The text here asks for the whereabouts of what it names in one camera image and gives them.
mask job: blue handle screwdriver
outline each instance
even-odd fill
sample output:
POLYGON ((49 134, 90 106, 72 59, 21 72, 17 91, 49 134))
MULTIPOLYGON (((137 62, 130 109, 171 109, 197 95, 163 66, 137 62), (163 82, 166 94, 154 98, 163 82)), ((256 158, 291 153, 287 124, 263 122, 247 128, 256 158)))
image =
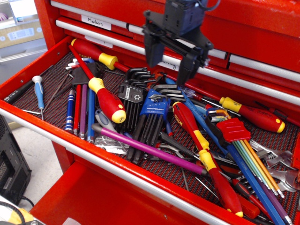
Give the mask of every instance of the blue handle screwdriver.
POLYGON ((43 87, 42 87, 42 77, 40 76, 34 76, 32 78, 32 81, 34 82, 34 92, 37 96, 37 102, 38 102, 38 108, 41 110, 42 120, 44 120, 43 116, 43 109, 44 109, 44 102, 43 102, 43 87))

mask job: tool chest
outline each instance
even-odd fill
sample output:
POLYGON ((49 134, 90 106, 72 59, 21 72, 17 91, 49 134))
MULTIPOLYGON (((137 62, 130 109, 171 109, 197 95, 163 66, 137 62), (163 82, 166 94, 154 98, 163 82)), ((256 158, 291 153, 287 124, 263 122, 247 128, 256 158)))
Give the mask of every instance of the tool chest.
MULTIPOLYGON (((196 179, 211 188, 209 178, 186 169, 183 173, 179 166, 149 156, 133 164, 125 155, 109 153, 64 131, 70 89, 52 100, 44 120, 40 114, 23 111, 40 111, 33 86, 11 104, 5 101, 47 69, 42 75, 47 103, 68 74, 65 67, 75 58, 68 47, 75 38, 97 45, 129 68, 147 68, 151 73, 159 70, 176 78, 181 55, 166 48, 163 60, 153 68, 145 57, 143 13, 151 10, 163 14, 165 1, 35 0, 35 4, 49 50, 0 86, 0 114, 50 138, 64 172, 31 210, 33 216, 46 224, 63 224, 68 217, 80 224, 253 224, 224 209, 196 179)), ((196 92, 198 88, 211 96, 230 97, 262 108, 259 102, 282 111, 291 121, 299 121, 299 25, 300 5, 296 1, 221 0, 215 10, 205 13, 201 25, 202 33, 214 44, 209 51, 209 65, 199 68, 186 85, 196 92)), ((117 68, 110 71, 100 62, 98 66, 105 87, 118 94, 125 72, 117 68)), ((71 80, 68 77, 61 90, 71 80)), ((172 113, 168 119, 174 139, 193 150, 193 140, 172 113)), ((300 168, 297 125, 285 121, 284 130, 276 133, 258 128, 243 117, 239 119, 253 140, 271 149, 289 150, 294 167, 300 168)), ((201 126, 199 129, 210 149, 220 152, 201 126)), ((274 168, 288 170, 282 164, 274 168)), ((283 193, 285 197, 277 197, 278 201, 293 224, 299 224, 299 191, 283 193)))

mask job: black mesh liner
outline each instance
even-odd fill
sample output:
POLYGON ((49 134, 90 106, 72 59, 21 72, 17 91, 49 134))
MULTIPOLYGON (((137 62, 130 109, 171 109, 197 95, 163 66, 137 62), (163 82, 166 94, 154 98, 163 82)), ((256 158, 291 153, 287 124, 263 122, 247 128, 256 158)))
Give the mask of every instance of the black mesh liner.
MULTIPOLYGON (((49 99, 52 97, 53 93, 56 91, 63 78, 66 76, 67 71, 65 70, 65 67, 68 63, 72 62, 73 58, 74 56, 72 55, 72 53, 67 54, 60 62, 50 68, 42 76, 45 105, 48 103, 49 99)), ((112 93, 117 94, 119 84, 123 81, 124 77, 105 71, 107 70, 107 68, 102 64, 100 64, 100 66, 102 73, 101 78, 104 81, 105 87, 112 93)), ((114 72, 124 74, 118 69, 115 69, 114 72)), ((71 80, 72 78, 69 77, 61 87, 61 89, 67 87, 71 83, 71 80)), ((58 98, 55 98, 44 113, 45 121, 61 129, 63 129, 65 126, 68 93, 69 90, 65 91, 65 93, 58 98)), ((13 105, 20 109, 39 112, 37 99, 34 94, 34 87, 32 86, 31 88, 29 88, 21 97, 13 102, 13 105)), ((280 134, 276 134, 260 130, 246 120, 243 122, 245 124, 245 127, 251 132, 252 138, 260 144, 272 149, 289 150, 291 152, 294 151, 296 136, 299 132, 299 127, 286 122, 284 131, 280 134)), ((177 124, 174 118, 171 119, 170 123, 173 128, 174 138, 189 149, 192 149, 194 144, 192 139, 187 135, 186 131, 177 124)), ((207 135, 204 135, 204 137, 207 138, 207 140, 210 142, 211 150, 219 151, 218 147, 207 135)), ((139 166, 168 180, 171 183, 178 185, 181 188, 186 188, 181 169, 176 165, 170 165, 162 160, 142 159, 139 162, 139 166)), ((275 169, 284 170, 284 167, 278 165, 275 167, 275 169)), ((217 205, 220 205, 220 202, 216 199, 216 197, 211 192, 209 192, 202 184, 200 184, 199 181, 195 179, 195 177, 199 178, 210 189, 213 189, 210 184, 211 180, 207 178, 205 179, 200 175, 187 170, 185 170, 185 173, 190 192, 194 193, 195 195, 201 196, 217 205)), ((294 221, 299 201, 299 192, 291 193, 284 191, 284 194, 284 199, 280 197, 278 197, 278 199, 283 205, 286 212, 289 214, 292 221, 294 221)))

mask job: small screwdriver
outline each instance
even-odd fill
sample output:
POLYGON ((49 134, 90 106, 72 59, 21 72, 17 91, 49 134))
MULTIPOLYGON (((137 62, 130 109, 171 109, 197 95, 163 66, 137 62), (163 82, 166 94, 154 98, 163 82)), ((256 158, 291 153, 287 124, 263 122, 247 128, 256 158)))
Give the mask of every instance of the small screwdriver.
POLYGON ((182 102, 173 104, 173 113, 176 121, 190 134, 197 149, 199 158, 208 171, 219 200, 224 208, 239 217, 243 217, 242 206, 237 194, 223 177, 209 152, 209 142, 202 136, 196 124, 193 113, 182 102))
POLYGON ((37 96, 38 108, 41 110, 42 120, 44 120, 43 116, 43 109, 44 109, 44 102, 43 102, 43 87, 42 87, 42 80, 43 78, 40 76, 34 76, 32 81, 34 82, 34 92, 37 96))

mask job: wrench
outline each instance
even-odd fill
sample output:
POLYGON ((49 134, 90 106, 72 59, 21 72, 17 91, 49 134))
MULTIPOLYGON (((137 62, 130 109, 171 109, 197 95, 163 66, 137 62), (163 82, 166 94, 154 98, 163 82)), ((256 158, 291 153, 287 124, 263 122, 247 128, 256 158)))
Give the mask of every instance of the wrench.
POLYGON ((273 167, 278 163, 282 163, 290 169, 295 169, 291 166, 293 154, 290 151, 278 151, 274 149, 267 148, 254 140, 250 140, 251 147, 257 151, 259 158, 266 160, 267 166, 273 167))
POLYGON ((289 170, 289 171, 278 171, 274 169, 268 169, 272 177, 277 178, 284 182, 288 187, 294 188, 297 191, 300 190, 300 185, 296 183, 298 177, 298 171, 289 170))

